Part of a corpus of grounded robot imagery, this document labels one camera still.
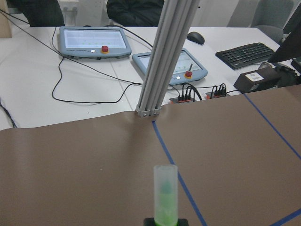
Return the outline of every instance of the white table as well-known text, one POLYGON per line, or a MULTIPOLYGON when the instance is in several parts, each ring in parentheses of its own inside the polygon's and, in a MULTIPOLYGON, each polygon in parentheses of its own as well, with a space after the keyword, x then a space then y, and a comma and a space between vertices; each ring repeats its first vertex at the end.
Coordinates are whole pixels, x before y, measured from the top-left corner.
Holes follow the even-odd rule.
MULTIPOLYGON (((25 27, 25 30, 51 46, 54 28, 25 27)), ((153 44, 157 28, 130 27, 129 30, 153 44)), ((187 40, 183 47, 208 70, 205 78, 192 82, 195 87, 225 83, 227 91, 235 90, 233 84, 241 73, 258 68, 257 65, 252 65, 234 71, 215 56, 217 51, 258 41, 274 50, 278 48, 273 40, 256 28, 191 28, 190 30, 200 32, 205 38, 205 43, 201 46, 187 40)), ((58 33, 57 29, 55 45, 57 45, 58 33)), ((132 54, 151 50, 142 40, 126 31, 125 33, 132 54)), ((133 111, 136 108, 141 86, 131 86, 121 101, 116 104, 72 104, 54 100, 51 92, 60 79, 58 65, 61 57, 17 27, 13 28, 13 38, 0 39, 0 49, 0 98, 18 127, 30 128, 57 124, 133 111)), ((114 77, 143 82, 143 75, 133 63, 131 56, 122 59, 78 61, 114 77)), ((63 79, 55 90, 57 98, 88 102, 116 101, 128 85, 69 60, 64 60, 61 68, 63 79)), ((205 97, 206 92, 210 92, 211 88, 199 91, 205 97)), ((168 91, 163 104, 167 104, 170 98, 177 96, 176 91, 168 91)), ((0 129, 10 127, 9 119, 3 111, 0 111, 0 129)))

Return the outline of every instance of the blue line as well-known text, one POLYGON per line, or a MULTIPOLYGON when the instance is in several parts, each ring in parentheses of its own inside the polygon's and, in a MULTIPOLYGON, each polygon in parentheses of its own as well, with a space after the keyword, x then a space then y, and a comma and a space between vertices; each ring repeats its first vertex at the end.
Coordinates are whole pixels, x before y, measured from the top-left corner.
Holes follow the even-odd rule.
POLYGON ((244 94, 247 100, 253 105, 253 107, 258 111, 258 113, 265 119, 265 121, 273 128, 273 130, 280 136, 280 138, 286 143, 287 146, 298 156, 301 160, 299 153, 293 148, 293 146, 284 138, 284 136, 276 129, 276 127, 268 120, 268 118, 259 110, 259 108, 252 102, 252 100, 244 94))
MULTIPOLYGON (((152 121, 152 125, 153 125, 153 127, 154 127, 154 130, 155 130, 155 132, 156 132, 156 135, 157 135, 157 137, 158 137, 158 139, 159 139, 159 141, 160 141, 160 143, 161 143, 161 145, 162 145, 162 148, 163 148, 163 150, 164 150, 164 152, 165 152, 165 154, 166 154, 166 156, 167 156, 167 158, 168 158, 170 164, 175 165, 174 160, 173 160, 173 158, 171 157, 171 154, 170 154, 170 152, 168 151, 168 149, 167 149, 167 147, 166 147, 166 145, 165 145, 165 143, 164 143, 164 140, 163 140, 162 136, 160 135, 160 131, 159 131, 159 129, 157 128, 156 122, 155 122, 155 121, 152 121)), ((183 180, 183 178, 182 178, 182 176, 181 176, 181 174, 180 174, 179 172, 178 172, 178 179, 179 179, 179 181, 180 181, 180 183, 181 183, 181 186, 182 186, 182 188, 184 189, 184 192, 186 193, 186 195, 187 195, 187 197, 188 197, 188 199, 189 199, 189 201, 190 201, 190 203, 191 203, 191 205, 192 205, 192 207, 193 207, 195 213, 197 214, 198 219, 200 220, 200 222, 202 223, 203 226, 207 226, 206 221, 204 220, 204 218, 203 218, 201 212, 199 211, 197 204, 195 203, 195 201, 194 201, 192 195, 191 195, 190 192, 189 192, 188 187, 186 186, 186 184, 185 184, 185 182, 184 182, 184 180, 183 180)))
POLYGON ((286 222, 290 221, 291 219, 293 219, 293 218, 295 218, 299 215, 301 215, 301 209, 298 209, 294 213, 291 213, 290 215, 282 218, 281 220, 277 221, 276 223, 274 223, 270 226, 281 226, 281 225, 285 224, 286 222))

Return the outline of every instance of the test tube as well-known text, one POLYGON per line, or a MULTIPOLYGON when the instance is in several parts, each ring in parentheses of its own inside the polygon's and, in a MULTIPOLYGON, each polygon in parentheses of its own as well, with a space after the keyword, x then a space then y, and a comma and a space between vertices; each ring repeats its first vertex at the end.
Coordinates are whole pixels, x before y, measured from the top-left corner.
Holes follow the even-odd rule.
POLYGON ((154 167, 154 198, 156 226, 176 226, 178 223, 178 167, 154 167))

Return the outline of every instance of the black keyboard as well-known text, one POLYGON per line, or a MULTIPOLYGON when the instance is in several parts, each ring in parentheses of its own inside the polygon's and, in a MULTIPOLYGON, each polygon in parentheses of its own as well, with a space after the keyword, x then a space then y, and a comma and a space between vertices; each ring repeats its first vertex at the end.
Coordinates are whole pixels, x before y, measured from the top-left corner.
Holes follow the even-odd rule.
POLYGON ((217 52, 215 55, 232 69, 249 66, 266 61, 274 53, 261 42, 239 46, 233 49, 217 52))

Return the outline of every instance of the wall outlet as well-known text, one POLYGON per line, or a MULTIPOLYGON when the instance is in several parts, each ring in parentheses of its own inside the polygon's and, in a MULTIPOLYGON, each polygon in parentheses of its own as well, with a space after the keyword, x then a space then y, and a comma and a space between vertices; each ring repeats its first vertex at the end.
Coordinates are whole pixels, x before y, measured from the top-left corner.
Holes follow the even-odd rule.
POLYGON ((63 12, 78 11, 79 0, 59 0, 61 10, 63 12))

